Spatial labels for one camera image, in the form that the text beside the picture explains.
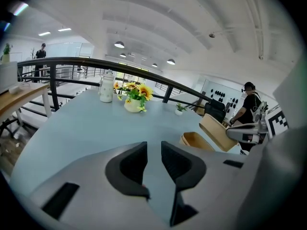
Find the large glass window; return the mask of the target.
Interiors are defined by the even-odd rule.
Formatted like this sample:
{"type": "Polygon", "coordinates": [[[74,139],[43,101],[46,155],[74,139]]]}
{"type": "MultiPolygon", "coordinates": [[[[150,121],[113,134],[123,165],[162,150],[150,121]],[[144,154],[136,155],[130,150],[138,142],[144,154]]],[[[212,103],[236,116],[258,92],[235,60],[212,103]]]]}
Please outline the large glass window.
{"type": "MultiPolygon", "coordinates": [[[[140,68],[140,67],[137,67],[135,65],[130,65],[130,64],[127,64],[127,63],[123,63],[123,62],[118,62],[118,63],[121,64],[121,65],[124,65],[124,66],[133,67],[133,68],[140,69],[140,70],[148,72],[147,69],[140,68]]],[[[145,78],[135,76],[135,75],[131,75],[131,74],[127,74],[127,73],[122,73],[122,72],[119,72],[119,71],[116,72],[115,80],[119,81],[120,86],[122,86],[123,84],[128,83],[128,82],[135,82],[136,84],[146,83],[145,78]]]]}

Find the small green potted plant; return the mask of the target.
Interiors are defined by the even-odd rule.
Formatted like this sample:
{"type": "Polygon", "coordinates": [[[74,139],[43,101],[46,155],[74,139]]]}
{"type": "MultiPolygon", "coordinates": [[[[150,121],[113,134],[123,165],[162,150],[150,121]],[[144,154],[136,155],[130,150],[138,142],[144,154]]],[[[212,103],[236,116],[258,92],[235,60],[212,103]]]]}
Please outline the small green potted plant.
{"type": "Polygon", "coordinates": [[[180,115],[183,114],[184,111],[187,111],[187,108],[184,107],[181,103],[177,103],[176,104],[175,114],[180,116],[180,115]]]}

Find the yellow tray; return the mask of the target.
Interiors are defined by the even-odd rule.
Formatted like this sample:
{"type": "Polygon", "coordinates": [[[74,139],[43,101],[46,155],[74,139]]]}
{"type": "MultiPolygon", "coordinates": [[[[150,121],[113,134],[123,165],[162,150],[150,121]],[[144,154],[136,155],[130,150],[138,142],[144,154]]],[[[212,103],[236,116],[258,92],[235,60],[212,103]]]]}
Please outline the yellow tray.
{"type": "Polygon", "coordinates": [[[214,117],[205,114],[199,122],[200,128],[224,152],[228,152],[238,144],[226,135],[226,128],[214,117]]]}
{"type": "Polygon", "coordinates": [[[206,151],[214,151],[213,147],[204,139],[197,139],[197,140],[184,140],[184,137],[180,138],[180,144],[199,148],[206,151]]]}
{"type": "Polygon", "coordinates": [[[184,140],[197,140],[204,139],[201,135],[196,132],[185,132],[181,137],[184,137],[184,140]]]}

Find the black office chair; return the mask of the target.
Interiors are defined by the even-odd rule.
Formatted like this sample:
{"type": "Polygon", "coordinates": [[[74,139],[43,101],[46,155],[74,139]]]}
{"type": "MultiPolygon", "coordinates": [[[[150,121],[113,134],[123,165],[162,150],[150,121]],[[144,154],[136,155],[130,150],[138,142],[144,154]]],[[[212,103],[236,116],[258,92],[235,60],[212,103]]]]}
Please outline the black office chair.
{"type": "Polygon", "coordinates": [[[215,99],[207,102],[204,106],[204,113],[215,118],[219,123],[222,123],[225,116],[225,105],[215,99]]]}

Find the white box appliance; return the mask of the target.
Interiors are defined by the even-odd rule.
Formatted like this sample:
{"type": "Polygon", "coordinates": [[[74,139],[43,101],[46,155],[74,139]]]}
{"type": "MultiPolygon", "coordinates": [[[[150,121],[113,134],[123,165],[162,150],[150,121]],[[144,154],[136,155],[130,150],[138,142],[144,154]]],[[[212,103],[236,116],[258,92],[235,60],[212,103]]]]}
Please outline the white box appliance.
{"type": "Polygon", "coordinates": [[[18,82],[17,62],[0,64],[0,95],[15,86],[18,82]]]}

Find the leafy plant in tall pot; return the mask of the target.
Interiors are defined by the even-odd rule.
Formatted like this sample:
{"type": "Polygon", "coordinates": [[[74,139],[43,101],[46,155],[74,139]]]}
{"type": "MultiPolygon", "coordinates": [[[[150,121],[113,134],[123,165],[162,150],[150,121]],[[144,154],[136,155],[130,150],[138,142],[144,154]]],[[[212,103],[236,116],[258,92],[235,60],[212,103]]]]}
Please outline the leafy plant in tall pot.
{"type": "Polygon", "coordinates": [[[9,43],[6,43],[5,48],[3,50],[3,56],[1,58],[2,63],[10,62],[11,49],[12,49],[12,45],[10,45],[9,43]]]}

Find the sunflowers in white pot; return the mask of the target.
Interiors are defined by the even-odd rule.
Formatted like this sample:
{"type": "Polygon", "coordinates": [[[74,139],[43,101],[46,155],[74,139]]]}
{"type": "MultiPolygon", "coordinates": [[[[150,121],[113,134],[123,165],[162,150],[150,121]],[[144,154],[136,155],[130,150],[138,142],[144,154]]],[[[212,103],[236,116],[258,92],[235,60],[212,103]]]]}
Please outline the sunflowers in white pot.
{"type": "Polygon", "coordinates": [[[118,99],[122,100],[126,96],[124,107],[131,113],[147,112],[146,103],[153,98],[153,90],[144,83],[136,84],[129,82],[120,86],[118,82],[114,83],[114,90],[118,90],[118,99]]]}

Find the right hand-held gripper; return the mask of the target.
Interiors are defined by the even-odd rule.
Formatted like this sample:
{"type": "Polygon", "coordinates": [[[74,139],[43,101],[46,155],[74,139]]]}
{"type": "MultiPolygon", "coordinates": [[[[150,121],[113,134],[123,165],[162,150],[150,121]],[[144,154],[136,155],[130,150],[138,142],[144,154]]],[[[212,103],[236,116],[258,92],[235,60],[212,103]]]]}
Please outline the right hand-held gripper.
{"type": "Polygon", "coordinates": [[[226,135],[241,143],[261,143],[266,136],[273,138],[288,129],[288,123],[279,105],[268,110],[263,101],[252,115],[252,124],[232,126],[226,129],[226,135]]]}

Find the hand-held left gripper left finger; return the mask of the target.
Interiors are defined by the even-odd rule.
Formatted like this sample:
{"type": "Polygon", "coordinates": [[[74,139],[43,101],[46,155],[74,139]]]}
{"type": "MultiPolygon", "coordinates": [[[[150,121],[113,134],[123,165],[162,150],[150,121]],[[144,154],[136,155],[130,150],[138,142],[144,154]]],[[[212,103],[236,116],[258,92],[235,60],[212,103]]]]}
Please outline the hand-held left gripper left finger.
{"type": "Polygon", "coordinates": [[[87,155],[45,180],[30,199],[56,229],[166,230],[148,203],[146,165],[146,142],[87,155]]]}

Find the wooden desk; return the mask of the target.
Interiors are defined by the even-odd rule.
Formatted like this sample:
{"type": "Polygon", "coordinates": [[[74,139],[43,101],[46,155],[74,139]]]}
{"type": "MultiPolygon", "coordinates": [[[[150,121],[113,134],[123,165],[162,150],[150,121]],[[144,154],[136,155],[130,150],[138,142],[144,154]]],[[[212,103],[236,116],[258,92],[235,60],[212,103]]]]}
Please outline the wooden desk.
{"type": "Polygon", "coordinates": [[[33,99],[42,96],[43,106],[47,117],[51,117],[51,107],[48,98],[49,84],[46,83],[27,83],[16,93],[6,92],[0,95],[0,136],[4,130],[7,130],[11,137],[18,131],[12,131],[8,125],[17,122],[19,127],[23,127],[24,123],[20,116],[20,109],[33,99]]]}

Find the black metal railing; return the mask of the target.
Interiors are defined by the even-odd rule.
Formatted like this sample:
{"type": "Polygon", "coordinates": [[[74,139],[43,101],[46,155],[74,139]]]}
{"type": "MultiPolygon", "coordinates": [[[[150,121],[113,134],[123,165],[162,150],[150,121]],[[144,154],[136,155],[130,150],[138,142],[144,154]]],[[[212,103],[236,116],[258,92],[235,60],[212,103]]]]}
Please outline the black metal railing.
{"type": "Polygon", "coordinates": [[[77,67],[77,66],[85,66],[97,69],[110,69],[112,71],[119,71],[131,75],[135,75],[138,77],[145,78],[147,80],[151,80],[160,84],[167,85],[166,93],[163,96],[154,94],[153,97],[163,100],[163,103],[167,103],[169,101],[185,104],[187,106],[194,106],[194,107],[201,107],[196,103],[188,103],[185,101],[176,100],[171,97],[171,92],[173,89],[181,90],[185,93],[198,97],[200,100],[206,100],[211,102],[211,98],[206,97],[204,94],[199,93],[189,87],[186,87],[180,83],[177,83],[173,80],[167,79],[165,77],[159,76],[157,74],[147,72],[141,69],[133,68],[124,66],[119,63],[113,63],[105,60],[98,60],[92,58],[81,58],[81,57],[48,57],[48,58],[41,58],[41,59],[32,59],[27,61],[22,61],[17,63],[18,68],[28,67],[28,66],[36,66],[36,65],[47,65],[47,70],[49,71],[48,77],[21,77],[21,79],[25,80],[43,80],[49,81],[50,84],[50,93],[48,95],[52,96],[53,105],[52,108],[57,111],[59,110],[59,102],[58,98],[70,98],[73,99],[72,95],[65,95],[57,93],[57,83],[58,82],[67,82],[67,83],[74,83],[74,84],[82,84],[82,85],[90,85],[98,87],[99,84],[95,82],[86,82],[81,80],[74,80],[74,79],[61,79],[57,77],[56,69],[59,65],[67,65],[77,67]]]}

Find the group of black wall items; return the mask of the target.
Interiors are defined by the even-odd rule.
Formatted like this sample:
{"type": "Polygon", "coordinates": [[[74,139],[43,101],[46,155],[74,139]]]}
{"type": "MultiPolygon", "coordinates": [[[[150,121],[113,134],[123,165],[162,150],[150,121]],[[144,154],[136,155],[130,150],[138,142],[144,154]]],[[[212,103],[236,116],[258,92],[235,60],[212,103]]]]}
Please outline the group of black wall items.
{"type": "Polygon", "coordinates": [[[218,102],[227,104],[227,103],[233,103],[233,104],[237,104],[239,102],[237,95],[232,96],[229,95],[228,93],[219,91],[219,90],[215,90],[215,89],[211,89],[210,90],[210,97],[212,99],[217,100],[218,102]]]}

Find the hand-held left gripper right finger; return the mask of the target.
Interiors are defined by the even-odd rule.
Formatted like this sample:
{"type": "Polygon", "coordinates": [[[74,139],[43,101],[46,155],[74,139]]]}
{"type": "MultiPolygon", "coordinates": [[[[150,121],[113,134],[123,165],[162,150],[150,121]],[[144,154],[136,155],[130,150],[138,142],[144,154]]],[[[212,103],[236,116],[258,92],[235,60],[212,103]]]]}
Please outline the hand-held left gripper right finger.
{"type": "Polygon", "coordinates": [[[171,230],[237,229],[238,206],[230,188],[243,167],[243,155],[162,141],[161,156],[175,183],[171,230]]]}

